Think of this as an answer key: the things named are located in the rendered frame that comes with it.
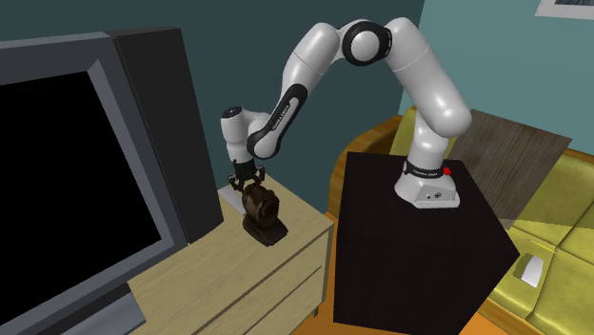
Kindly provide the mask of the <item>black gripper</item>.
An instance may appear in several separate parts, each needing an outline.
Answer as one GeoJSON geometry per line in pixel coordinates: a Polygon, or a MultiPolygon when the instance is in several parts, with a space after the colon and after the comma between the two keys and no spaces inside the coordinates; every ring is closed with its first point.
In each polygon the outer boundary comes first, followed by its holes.
{"type": "Polygon", "coordinates": [[[254,185],[260,186],[266,178],[266,168],[264,166],[256,167],[253,159],[244,163],[233,160],[232,164],[234,174],[228,176],[228,183],[236,191],[243,192],[247,180],[253,180],[254,185]]]}

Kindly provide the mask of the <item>dark brown bust figure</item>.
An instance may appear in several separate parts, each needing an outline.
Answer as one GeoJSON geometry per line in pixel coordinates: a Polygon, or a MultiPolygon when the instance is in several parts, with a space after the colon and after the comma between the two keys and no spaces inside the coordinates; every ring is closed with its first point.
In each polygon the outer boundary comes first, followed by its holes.
{"type": "Polygon", "coordinates": [[[280,200],[271,189],[246,186],[242,204],[246,211],[243,228],[262,245],[273,246],[287,235],[287,227],[278,218],[280,200]]]}

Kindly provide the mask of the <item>white flat box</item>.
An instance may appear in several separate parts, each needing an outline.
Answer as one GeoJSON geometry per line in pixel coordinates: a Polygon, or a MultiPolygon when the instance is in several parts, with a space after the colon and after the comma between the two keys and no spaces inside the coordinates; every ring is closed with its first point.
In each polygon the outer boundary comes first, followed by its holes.
{"type": "Polygon", "coordinates": [[[221,187],[218,190],[218,193],[241,215],[246,214],[246,210],[242,202],[241,192],[236,191],[231,185],[227,185],[225,187],[221,187]]]}

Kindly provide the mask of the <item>light wooden drawer cabinet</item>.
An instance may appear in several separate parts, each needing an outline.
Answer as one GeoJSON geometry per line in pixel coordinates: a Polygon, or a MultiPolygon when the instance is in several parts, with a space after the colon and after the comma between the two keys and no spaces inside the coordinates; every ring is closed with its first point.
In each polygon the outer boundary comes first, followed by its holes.
{"type": "Polygon", "coordinates": [[[129,282],[145,316],[130,335],[290,335],[326,297],[333,223],[267,177],[287,236],[264,246],[220,200],[224,221],[129,282]]]}

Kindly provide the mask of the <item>grey flat screen television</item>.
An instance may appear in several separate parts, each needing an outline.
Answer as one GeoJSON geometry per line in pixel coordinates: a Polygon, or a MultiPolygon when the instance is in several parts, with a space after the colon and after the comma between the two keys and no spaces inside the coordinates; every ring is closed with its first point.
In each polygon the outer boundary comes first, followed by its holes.
{"type": "Polygon", "coordinates": [[[0,42],[0,335],[129,335],[222,220],[179,29],[0,42]]]}

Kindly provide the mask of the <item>black robot stand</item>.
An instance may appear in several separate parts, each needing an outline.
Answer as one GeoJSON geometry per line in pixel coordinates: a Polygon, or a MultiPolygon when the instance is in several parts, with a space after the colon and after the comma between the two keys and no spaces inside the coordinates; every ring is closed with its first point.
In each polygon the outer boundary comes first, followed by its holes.
{"type": "Polygon", "coordinates": [[[333,320],[409,335],[459,335],[520,253],[463,162],[461,203],[419,209],[394,190],[404,157],[350,152],[336,243],[333,320]]]}

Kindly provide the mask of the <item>white remote control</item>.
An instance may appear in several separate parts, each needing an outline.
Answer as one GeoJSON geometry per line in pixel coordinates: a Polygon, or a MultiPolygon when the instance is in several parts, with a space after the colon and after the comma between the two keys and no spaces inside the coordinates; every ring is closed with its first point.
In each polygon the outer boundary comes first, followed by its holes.
{"type": "Polygon", "coordinates": [[[529,286],[537,287],[543,275],[544,265],[542,258],[527,253],[519,259],[512,275],[529,286]]]}

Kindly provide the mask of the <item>yellow sofa with orange frame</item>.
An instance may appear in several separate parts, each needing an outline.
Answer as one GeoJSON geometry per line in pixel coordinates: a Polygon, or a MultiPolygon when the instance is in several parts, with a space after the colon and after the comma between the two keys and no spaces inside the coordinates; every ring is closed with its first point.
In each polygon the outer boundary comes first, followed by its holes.
{"type": "MultiPolygon", "coordinates": [[[[345,149],[328,197],[338,223],[347,155],[405,157],[414,116],[392,117],[345,149]]],[[[451,160],[464,163],[520,253],[475,313],[516,334],[594,335],[594,156],[551,132],[480,111],[473,118],[479,126],[466,140],[478,152],[451,160]],[[512,275],[527,253],[544,260],[537,287],[512,275]]]]}

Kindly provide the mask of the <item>white framed wall picture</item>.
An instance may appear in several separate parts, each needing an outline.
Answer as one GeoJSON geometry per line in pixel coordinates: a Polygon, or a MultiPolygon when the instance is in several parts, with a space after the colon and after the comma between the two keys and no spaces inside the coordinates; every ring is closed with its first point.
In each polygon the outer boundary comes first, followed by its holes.
{"type": "Polygon", "coordinates": [[[535,15],[594,21],[594,0],[540,0],[535,15]]]}

